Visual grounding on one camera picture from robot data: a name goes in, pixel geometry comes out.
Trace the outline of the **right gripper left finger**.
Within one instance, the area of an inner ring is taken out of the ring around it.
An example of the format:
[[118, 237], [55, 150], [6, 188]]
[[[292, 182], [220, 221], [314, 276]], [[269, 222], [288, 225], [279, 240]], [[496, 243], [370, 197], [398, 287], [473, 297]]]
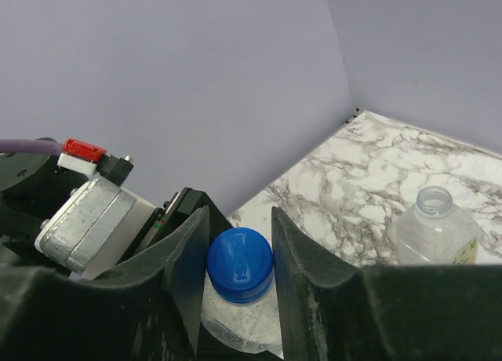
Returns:
[[94, 280], [1, 270], [4, 360], [193, 360], [209, 211]]

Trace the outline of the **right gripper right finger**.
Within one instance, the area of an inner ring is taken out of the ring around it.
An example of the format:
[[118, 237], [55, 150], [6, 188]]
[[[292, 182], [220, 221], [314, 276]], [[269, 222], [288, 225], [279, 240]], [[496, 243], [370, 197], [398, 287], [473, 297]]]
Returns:
[[356, 268], [271, 211], [287, 360], [498, 360], [498, 265]]

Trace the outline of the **large clear juice bottle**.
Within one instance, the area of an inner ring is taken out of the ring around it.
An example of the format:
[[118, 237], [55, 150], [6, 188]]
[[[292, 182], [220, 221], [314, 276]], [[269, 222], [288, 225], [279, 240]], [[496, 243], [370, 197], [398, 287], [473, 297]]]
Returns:
[[396, 221], [396, 251], [403, 265], [475, 264], [482, 229], [439, 186], [421, 189]]

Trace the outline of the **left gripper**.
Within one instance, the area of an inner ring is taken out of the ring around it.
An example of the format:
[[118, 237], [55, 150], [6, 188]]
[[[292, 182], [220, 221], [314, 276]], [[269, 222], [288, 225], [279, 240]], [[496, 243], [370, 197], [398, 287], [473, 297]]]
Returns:
[[231, 229], [231, 223], [204, 192], [193, 188], [183, 188], [163, 207], [156, 207], [142, 225], [132, 243], [122, 255], [119, 263], [130, 259], [146, 250], [180, 227], [197, 209], [206, 206], [209, 209], [209, 242], [220, 233]]

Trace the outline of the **blue label bottle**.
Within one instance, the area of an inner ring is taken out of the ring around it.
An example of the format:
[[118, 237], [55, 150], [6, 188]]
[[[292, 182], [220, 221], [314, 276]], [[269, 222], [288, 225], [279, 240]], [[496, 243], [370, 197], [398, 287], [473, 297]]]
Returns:
[[236, 351], [283, 357], [270, 243], [251, 228], [230, 228], [206, 258], [202, 325]]

